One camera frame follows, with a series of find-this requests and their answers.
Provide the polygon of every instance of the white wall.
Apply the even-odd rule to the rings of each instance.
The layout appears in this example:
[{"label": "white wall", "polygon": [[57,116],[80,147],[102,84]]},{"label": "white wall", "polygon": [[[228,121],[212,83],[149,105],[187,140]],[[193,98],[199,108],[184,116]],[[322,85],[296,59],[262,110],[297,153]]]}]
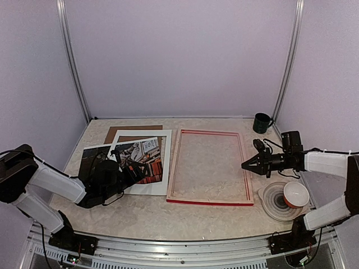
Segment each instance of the white wall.
[{"label": "white wall", "polygon": [[[296,59],[278,126],[299,130],[306,149],[359,150],[359,1],[306,0]],[[345,190],[343,178],[306,173],[319,206]],[[336,228],[357,268],[359,219]]]},{"label": "white wall", "polygon": [[[55,1],[0,1],[0,151],[28,143],[63,169],[84,128]],[[0,203],[0,267],[13,269],[31,221]]]},{"label": "white wall", "polygon": [[93,116],[271,114],[296,0],[72,0],[73,51]]}]

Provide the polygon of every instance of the wire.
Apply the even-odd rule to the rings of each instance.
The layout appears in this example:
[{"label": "wire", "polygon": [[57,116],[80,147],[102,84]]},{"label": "wire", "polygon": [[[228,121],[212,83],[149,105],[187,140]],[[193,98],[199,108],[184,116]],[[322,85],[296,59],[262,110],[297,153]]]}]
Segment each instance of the wire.
[{"label": "wire", "polygon": [[114,202],[115,202],[115,201],[117,201],[118,199],[121,199],[124,195],[125,195],[125,192],[124,192],[124,191],[122,191],[122,193],[121,193],[121,196],[120,196],[120,197],[116,198],[116,199],[115,199],[115,200],[113,200],[111,203],[103,203],[102,205],[103,205],[103,206],[109,206],[110,204],[114,203]]},{"label": "wire", "polygon": [[95,157],[93,158],[92,162],[91,162],[90,169],[89,169],[89,173],[88,173],[88,178],[89,178],[90,175],[91,175],[91,170],[92,170],[92,168],[93,168],[93,166],[94,166],[94,163],[95,163],[95,160],[96,160],[97,156],[99,156],[99,155],[101,155],[101,154],[104,154],[105,157],[106,157],[106,159],[107,159],[107,155],[106,155],[104,152],[99,152],[99,153],[97,153],[97,154],[95,155]]},{"label": "wire", "polygon": [[269,140],[269,139],[265,138],[265,139],[263,139],[263,141],[269,142],[269,143],[273,144],[274,146],[276,146],[276,147],[278,147],[280,149],[283,149],[282,146],[278,145],[277,143],[274,143],[272,140]]},{"label": "wire", "polygon": [[312,256],[312,258],[310,259],[310,261],[308,261],[308,262],[305,263],[304,265],[308,265],[309,263],[311,263],[311,262],[314,260],[315,256],[317,255],[318,250],[319,250],[319,247],[320,247],[320,242],[321,242],[321,235],[322,235],[322,233],[323,233],[323,227],[320,228],[320,235],[319,235],[318,246],[316,247],[316,250],[315,250],[315,252],[314,252],[314,255]]},{"label": "wire", "polygon": [[313,245],[309,242],[309,255],[312,254]]},{"label": "wire", "polygon": [[40,223],[40,226],[41,226],[41,231],[42,231],[42,236],[43,236],[43,249],[44,249],[44,256],[45,256],[45,260],[46,260],[46,263],[48,265],[48,267],[50,269],[52,269],[50,263],[49,263],[49,260],[47,259],[47,254],[46,254],[46,248],[45,248],[45,232],[44,232],[44,226]]},{"label": "wire", "polygon": [[275,234],[280,235],[277,231],[275,231],[274,233],[271,234],[271,237],[274,237]]},{"label": "wire", "polygon": [[267,143],[266,143],[266,145],[267,145],[268,148],[269,148],[269,153],[272,154],[272,153],[273,153],[273,148],[271,147],[271,145],[269,145],[269,144],[267,144]]},{"label": "wire", "polygon": [[281,176],[286,177],[286,178],[295,178],[295,179],[300,179],[301,178],[301,176],[297,175],[296,172],[294,172],[294,170],[293,170],[293,173],[295,174],[295,176],[294,175],[284,175],[280,171],[278,171],[278,174],[280,174]]},{"label": "wire", "polygon": [[321,150],[317,147],[314,147],[313,149],[304,151],[305,153],[311,152],[311,151],[319,151],[319,152],[325,152],[325,153],[334,153],[334,154],[345,154],[345,155],[357,155],[359,154],[359,151],[356,152],[344,152],[344,151],[332,151],[332,150]]},{"label": "wire", "polygon": [[1,156],[1,155],[4,155],[4,154],[6,154],[6,153],[11,153],[11,152],[26,153],[26,154],[29,154],[29,155],[32,156],[32,157],[35,157],[35,155],[34,155],[32,152],[28,152],[28,151],[25,151],[25,150],[6,150],[6,151],[3,151],[3,152],[0,152],[0,156]]},{"label": "wire", "polygon": [[311,262],[314,260],[315,256],[316,256],[317,253],[318,253],[319,247],[320,247],[320,242],[321,242],[321,235],[322,235],[322,233],[323,233],[323,227],[320,228],[320,235],[319,235],[319,240],[318,240],[318,246],[316,247],[315,253],[314,253],[314,255],[311,257],[311,259],[310,259],[307,263],[303,263],[303,264],[301,264],[301,265],[299,265],[299,266],[293,266],[294,268],[303,268],[304,266],[307,266],[309,263],[311,263]]},{"label": "wire", "polygon": [[[272,140],[269,140],[269,139],[265,138],[265,139],[263,139],[263,141],[269,142],[269,143],[277,146],[278,148],[283,149],[282,146],[278,145],[277,143],[273,142]],[[359,151],[345,152],[345,151],[321,150],[321,149],[319,149],[317,147],[314,147],[314,148],[312,148],[310,150],[305,150],[304,153],[310,152],[310,151],[320,151],[320,152],[326,152],[326,153],[346,154],[346,155],[358,155],[359,154]]]}]

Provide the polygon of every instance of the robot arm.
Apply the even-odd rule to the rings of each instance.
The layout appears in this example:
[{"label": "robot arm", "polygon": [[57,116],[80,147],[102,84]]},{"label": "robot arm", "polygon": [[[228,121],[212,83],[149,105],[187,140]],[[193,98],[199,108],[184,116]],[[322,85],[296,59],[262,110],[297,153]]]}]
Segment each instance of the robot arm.
[{"label": "robot arm", "polygon": [[139,166],[125,167],[122,171],[113,160],[95,165],[90,178],[70,177],[36,157],[29,145],[9,151],[0,159],[0,201],[11,203],[25,215],[44,225],[53,236],[50,245],[69,251],[93,255],[97,238],[74,233],[67,217],[49,207],[30,188],[31,185],[62,196],[78,206],[91,208],[122,193],[124,189],[142,180]]},{"label": "robot arm", "polygon": [[339,198],[293,220],[292,232],[269,239],[272,254],[291,251],[315,243],[314,230],[335,225],[359,214],[359,155],[304,151],[298,131],[282,133],[282,154],[272,154],[260,140],[254,140],[258,154],[242,164],[242,168],[270,177],[272,171],[294,169],[316,171],[346,178],[346,191]]}]

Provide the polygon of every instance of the wooden picture frame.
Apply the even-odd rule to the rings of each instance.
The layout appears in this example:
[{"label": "wooden picture frame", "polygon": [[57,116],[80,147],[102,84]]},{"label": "wooden picture frame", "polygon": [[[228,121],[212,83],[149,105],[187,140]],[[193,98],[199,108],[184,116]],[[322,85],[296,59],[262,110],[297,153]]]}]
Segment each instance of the wooden picture frame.
[{"label": "wooden picture frame", "polygon": [[176,145],[173,153],[171,174],[169,177],[168,183],[168,192],[167,192],[167,202],[173,203],[186,203],[193,205],[213,205],[213,206],[253,206],[253,192],[252,192],[252,184],[250,181],[250,173],[247,171],[243,171],[243,180],[246,191],[246,199],[245,200],[211,200],[211,199],[198,199],[198,198],[182,198],[175,197],[174,194],[174,185],[176,182],[176,171],[178,164],[178,156],[180,154],[181,141],[183,134],[196,134],[196,135],[215,135],[215,136],[233,136],[237,138],[238,141],[238,150],[240,151],[241,160],[238,160],[238,165],[241,165],[242,161],[246,160],[246,152],[242,136],[237,132],[222,132],[222,131],[206,131],[206,130],[195,130],[195,129],[179,129],[177,133]]}]

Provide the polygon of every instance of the dark green mug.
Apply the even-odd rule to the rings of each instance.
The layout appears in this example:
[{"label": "dark green mug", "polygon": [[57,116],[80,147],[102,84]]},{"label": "dark green mug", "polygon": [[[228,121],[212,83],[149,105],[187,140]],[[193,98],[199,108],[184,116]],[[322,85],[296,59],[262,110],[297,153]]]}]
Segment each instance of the dark green mug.
[{"label": "dark green mug", "polygon": [[274,123],[267,114],[257,113],[254,117],[253,131],[256,133],[265,133],[267,129]]}]

